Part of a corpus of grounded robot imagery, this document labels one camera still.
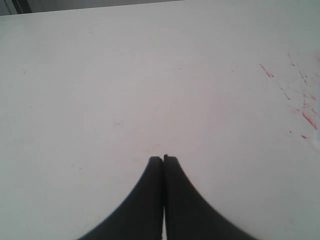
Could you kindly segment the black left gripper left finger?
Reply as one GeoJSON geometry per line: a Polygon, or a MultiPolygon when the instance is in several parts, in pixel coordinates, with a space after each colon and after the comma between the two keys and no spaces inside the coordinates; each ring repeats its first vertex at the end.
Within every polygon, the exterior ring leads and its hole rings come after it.
{"type": "Polygon", "coordinates": [[[163,160],[152,156],[126,199],[81,240],[161,240],[163,160]]]}

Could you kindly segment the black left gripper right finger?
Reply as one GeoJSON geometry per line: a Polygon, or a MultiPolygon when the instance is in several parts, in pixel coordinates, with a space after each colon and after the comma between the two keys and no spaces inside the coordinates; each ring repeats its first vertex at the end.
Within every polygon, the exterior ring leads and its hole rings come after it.
{"type": "Polygon", "coordinates": [[[164,155],[165,226],[168,240],[253,240],[198,193],[175,156],[164,155]]]}

